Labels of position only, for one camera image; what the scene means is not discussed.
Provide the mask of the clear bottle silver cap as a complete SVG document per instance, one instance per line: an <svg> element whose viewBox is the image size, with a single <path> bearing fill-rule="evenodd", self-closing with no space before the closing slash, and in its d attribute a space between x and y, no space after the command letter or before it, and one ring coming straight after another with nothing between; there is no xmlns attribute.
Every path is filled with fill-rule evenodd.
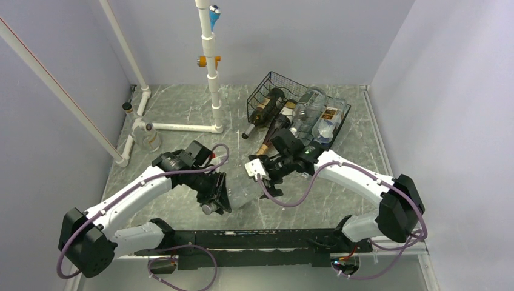
<svg viewBox="0 0 514 291"><path fill-rule="evenodd" d="M257 184L253 183L253 181L242 184L236 182L235 185L233 185L232 183L227 182L226 177L226 183L232 212L245 207L248 203L258 200L261 197L262 191ZM211 205L203 205L201 208L206 215L216 213L216 209Z"/></svg>

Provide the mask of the clear bottle dark label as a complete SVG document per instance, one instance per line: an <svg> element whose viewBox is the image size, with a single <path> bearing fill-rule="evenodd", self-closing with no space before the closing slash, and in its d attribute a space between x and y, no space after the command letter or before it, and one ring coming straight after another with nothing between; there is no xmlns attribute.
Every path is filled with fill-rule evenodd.
<svg viewBox="0 0 514 291"><path fill-rule="evenodd" d="M317 86L309 87L301 96L293 111L289 128L295 138L306 139L325 108L327 95Z"/></svg>

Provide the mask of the clear round cork-stoppered bottle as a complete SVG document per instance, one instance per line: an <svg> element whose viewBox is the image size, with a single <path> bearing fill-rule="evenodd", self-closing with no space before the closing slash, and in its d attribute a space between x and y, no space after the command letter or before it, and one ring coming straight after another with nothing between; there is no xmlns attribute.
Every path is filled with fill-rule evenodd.
<svg viewBox="0 0 514 291"><path fill-rule="evenodd" d="M128 117L130 136L135 143L150 153L157 151L161 146L161 139L153 123L137 113L130 102L123 103L122 108Z"/></svg>

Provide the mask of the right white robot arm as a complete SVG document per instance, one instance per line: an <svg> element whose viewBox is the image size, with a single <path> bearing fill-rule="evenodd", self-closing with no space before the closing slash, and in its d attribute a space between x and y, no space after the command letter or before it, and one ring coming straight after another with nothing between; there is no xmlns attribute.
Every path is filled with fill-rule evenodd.
<svg viewBox="0 0 514 291"><path fill-rule="evenodd" d="M306 173L315 181L326 179L359 194L372 203L376 210L363 215L348 215L335 228L334 243L337 249L348 252L365 239L385 236L407 244L410 238L421 241L427 238L423 219L425 207L415 183L407 175L392 176L365 169L316 141L304 144L287 129L282 129L272 139L278 154L252 155L245 164L247 175L263 189L264 196L285 208L297 207L307 198L308 186L297 202L282 202L283 194L276 185L293 172Z"/></svg>

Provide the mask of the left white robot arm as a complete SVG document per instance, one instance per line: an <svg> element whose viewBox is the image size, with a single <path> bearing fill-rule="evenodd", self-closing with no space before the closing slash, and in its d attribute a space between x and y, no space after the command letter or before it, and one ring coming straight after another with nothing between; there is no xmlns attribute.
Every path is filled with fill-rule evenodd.
<svg viewBox="0 0 514 291"><path fill-rule="evenodd" d="M225 155L214 164L214 149L218 147L225 149ZM61 224L57 275L61 279L80 274L91 278L129 253L144 249L160 255L169 253L175 243L174 230L162 219L138 227L122 226L148 203L177 186L195 191L201 206L214 204L219 214L231 212L226 174L218 170L229 157L226 144L209 149L192 141L186 149L159 154L135 180L105 201L84 211L70 209Z"/></svg>

